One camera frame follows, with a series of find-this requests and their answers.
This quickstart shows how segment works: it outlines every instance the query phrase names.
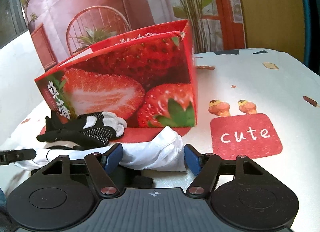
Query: cardboard box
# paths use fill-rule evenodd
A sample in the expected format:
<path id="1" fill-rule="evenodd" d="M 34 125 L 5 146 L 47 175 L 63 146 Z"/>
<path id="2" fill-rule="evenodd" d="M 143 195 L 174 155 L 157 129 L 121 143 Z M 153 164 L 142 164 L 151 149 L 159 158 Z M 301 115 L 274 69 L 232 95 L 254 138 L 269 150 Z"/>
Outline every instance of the cardboard box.
<path id="1" fill-rule="evenodd" d="M 109 111 L 129 127 L 196 124 L 196 74 L 187 20 L 100 41 L 35 82 L 63 122 Z"/>

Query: red printed patch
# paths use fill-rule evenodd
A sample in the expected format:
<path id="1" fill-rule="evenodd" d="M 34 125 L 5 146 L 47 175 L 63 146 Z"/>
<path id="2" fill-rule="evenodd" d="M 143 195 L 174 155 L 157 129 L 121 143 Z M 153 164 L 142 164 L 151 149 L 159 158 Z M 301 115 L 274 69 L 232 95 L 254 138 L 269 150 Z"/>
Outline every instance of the red printed patch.
<path id="1" fill-rule="evenodd" d="M 256 159 L 282 151 L 276 130 L 265 114 L 217 117 L 210 127 L 213 153 L 222 159 L 235 160 L 237 155 Z"/>

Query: blue curved strip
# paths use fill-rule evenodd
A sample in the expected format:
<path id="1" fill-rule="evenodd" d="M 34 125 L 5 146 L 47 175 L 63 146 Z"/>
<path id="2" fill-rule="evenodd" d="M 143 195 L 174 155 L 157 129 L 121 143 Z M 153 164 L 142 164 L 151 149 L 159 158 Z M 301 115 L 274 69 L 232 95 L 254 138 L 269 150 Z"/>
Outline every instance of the blue curved strip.
<path id="1" fill-rule="evenodd" d="M 305 24 L 305 45 L 304 45 L 304 58 L 303 64 L 309 67 L 310 50 L 311 50 L 311 11 L 309 0 L 303 1 L 304 10 L 304 24 Z"/>

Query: strawberry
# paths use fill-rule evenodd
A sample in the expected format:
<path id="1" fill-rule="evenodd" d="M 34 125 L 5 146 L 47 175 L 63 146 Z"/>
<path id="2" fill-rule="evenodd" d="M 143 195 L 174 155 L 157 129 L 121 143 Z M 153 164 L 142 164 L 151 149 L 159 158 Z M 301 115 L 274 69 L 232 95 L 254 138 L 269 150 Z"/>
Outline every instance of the strawberry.
<path id="1" fill-rule="evenodd" d="M 141 105 L 144 89 L 140 83 L 123 75 L 103 75 L 71 68 L 63 92 L 77 115 L 110 111 L 127 119 Z"/>
<path id="2" fill-rule="evenodd" d="M 163 80 L 169 68 L 183 63 L 182 55 L 179 37 L 172 37 L 123 47 L 80 62 L 74 67 L 101 74 L 126 75 L 149 90 Z"/>
<path id="3" fill-rule="evenodd" d="M 196 123 L 191 84 L 163 84 L 146 93 L 140 127 L 189 127 Z"/>

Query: ribbed surface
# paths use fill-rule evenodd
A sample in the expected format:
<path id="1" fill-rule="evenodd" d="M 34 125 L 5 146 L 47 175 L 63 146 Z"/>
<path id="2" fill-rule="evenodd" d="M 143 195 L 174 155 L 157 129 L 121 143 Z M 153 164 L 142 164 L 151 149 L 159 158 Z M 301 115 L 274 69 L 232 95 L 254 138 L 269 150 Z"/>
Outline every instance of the ribbed surface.
<path id="1" fill-rule="evenodd" d="M 66 231 L 240 232 L 215 217 L 204 200 L 188 198 L 179 188 L 127 189 L 119 198 L 102 200 L 91 217 Z"/>

